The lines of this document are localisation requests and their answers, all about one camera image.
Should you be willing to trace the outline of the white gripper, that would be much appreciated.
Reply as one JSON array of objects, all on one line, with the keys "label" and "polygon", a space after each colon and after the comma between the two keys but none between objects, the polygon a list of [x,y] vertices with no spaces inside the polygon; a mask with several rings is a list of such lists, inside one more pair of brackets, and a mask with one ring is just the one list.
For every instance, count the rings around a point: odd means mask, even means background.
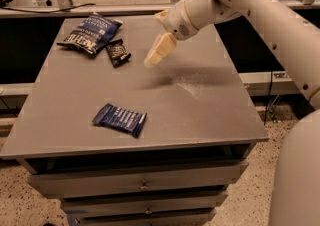
[{"label": "white gripper", "polygon": [[189,19],[185,0],[180,0],[168,11],[163,10],[156,13],[155,19],[163,24],[167,32],[159,34],[154,40],[144,60],[147,68],[158,65],[168,56],[175,49],[177,40],[187,40],[198,33],[198,29]]}]

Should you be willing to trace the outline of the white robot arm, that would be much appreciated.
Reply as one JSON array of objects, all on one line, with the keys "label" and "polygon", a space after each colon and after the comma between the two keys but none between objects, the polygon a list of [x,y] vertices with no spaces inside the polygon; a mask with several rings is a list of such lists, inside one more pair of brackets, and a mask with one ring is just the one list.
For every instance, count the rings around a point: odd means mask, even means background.
[{"label": "white robot arm", "polygon": [[248,20],[314,108],[284,140],[268,226],[319,226],[320,34],[315,25],[278,0],[180,0],[157,14],[165,33],[155,39],[144,64],[157,65],[179,40],[237,14]]}]

